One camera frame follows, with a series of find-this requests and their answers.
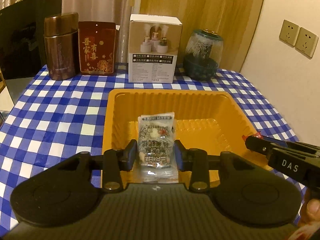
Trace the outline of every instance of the table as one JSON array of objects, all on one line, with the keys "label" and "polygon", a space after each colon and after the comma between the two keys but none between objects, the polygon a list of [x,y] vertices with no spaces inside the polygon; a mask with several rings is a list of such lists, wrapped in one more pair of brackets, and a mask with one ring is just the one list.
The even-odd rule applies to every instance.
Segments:
[{"label": "table", "polygon": [[[26,87],[0,129],[0,236],[17,223],[9,203],[16,185],[77,152],[102,153],[108,93],[114,88],[227,91],[261,134],[298,140],[278,111],[240,73],[219,69],[217,79],[196,82],[177,68],[173,84],[141,84],[128,82],[126,68],[116,66],[114,76],[78,75],[54,81],[44,66]],[[302,184],[272,172],[305,193]],[[100,186],[100,172],[93,174],[92,183]]]}]

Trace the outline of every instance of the thermos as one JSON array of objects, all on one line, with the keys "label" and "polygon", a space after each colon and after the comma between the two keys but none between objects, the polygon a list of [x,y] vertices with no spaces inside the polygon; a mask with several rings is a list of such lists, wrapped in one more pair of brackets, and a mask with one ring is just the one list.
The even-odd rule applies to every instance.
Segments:
[{"label": "thermos", "polygon": [[78,13],[44,19],[44,44],[49,76],[54,80],[74,77],[80,71]]}]

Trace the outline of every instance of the plastic wrapper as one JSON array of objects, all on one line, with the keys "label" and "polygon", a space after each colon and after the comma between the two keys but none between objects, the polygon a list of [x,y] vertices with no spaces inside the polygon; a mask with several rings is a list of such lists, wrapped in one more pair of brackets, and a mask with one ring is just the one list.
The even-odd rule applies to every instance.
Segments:
[{"label": "plastic wrapper", "polygon": [[142,115],[138,119],[141,182],[175,183],[174,113]]}]

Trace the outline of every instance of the wall socket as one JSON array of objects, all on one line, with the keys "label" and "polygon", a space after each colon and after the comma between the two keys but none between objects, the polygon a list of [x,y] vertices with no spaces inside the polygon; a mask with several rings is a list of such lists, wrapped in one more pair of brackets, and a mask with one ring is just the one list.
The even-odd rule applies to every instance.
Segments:
[{"label": "wall socket", "polygon": [[317,35],[301,27],[295,47],[307,56],[313,57],[318,40]]},{"label": "wall socket", "polygon": [[297,41],[300,27],[287,20],[283,21],[279,39],[287,42],[288,44],[294,46]]}]

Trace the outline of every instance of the orange tray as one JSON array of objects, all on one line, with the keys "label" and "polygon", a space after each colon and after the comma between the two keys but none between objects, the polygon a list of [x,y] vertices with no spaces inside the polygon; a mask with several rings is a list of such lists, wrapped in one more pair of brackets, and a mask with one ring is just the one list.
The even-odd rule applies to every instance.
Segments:
[{"label": "orange tray", "polygon": [[[271,170],[265,156],[248,150],[242,136],[255,128],[227,92],[196,90],[114,89],[109,93],[102,152],[124,149],[138,139],[138,117],[142,114],[174,112],[176,139],[185,148],[199,148],[209,155],[231,151]],[[135,182],[132,172],[122,172],[124,185]],[[190,172],[180,172],[179,181],[188,187]],[[211,186],[219,180],[210,171]]]}]

